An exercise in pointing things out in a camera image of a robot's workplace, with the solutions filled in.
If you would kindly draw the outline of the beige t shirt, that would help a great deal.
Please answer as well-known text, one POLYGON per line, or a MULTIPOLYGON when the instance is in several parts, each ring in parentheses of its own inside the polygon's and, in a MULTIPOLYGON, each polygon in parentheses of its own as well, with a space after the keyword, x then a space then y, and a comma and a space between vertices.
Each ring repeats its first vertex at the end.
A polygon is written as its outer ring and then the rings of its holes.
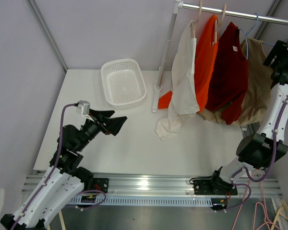
POLYGON ((263 65, 266 55, 263 41, 249 38, 241 44, 243 54, 248 54, 248 89, 241 108, 242 113, 234 126, 246 126, 252 123, 261 123, 265 117, 270 102, 270 87, 272 85, 272 68, 263 65))

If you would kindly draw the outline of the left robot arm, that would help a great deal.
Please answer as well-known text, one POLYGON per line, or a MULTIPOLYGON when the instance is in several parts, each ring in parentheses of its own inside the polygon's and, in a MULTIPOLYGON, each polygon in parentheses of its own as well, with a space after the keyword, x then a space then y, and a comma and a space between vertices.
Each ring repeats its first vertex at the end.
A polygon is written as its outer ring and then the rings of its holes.
POLYGON ((75 103, 85 123, 81 128, 64 125, 61 113, 57 150, 49 162, 43 178, 22 206, 12 214, 5 214, 1 225, 7 230, 45 230, 55 216, 76 195, 106 193, 94 186, 94 174, 79 164, 81 151, 99 134, 116 136, 126 116, 113 117, 114 111, 96 111, 75 103))

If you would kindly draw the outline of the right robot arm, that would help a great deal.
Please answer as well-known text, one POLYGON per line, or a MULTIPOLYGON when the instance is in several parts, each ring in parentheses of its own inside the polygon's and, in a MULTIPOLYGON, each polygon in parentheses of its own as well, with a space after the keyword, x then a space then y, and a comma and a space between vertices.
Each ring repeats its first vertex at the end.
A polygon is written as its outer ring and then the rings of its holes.
POLYGON ((277 41, 264 65, 273 69, 267 113, 256 133, 240 142, 236 158, 214 171, 209 182, 209 189, 214 194, 237 187, 236 180, 243 175, 252 182, 262 182, 269 176, 274 163, 288 151, 284 144, 288 121, 288 43, 277 41))

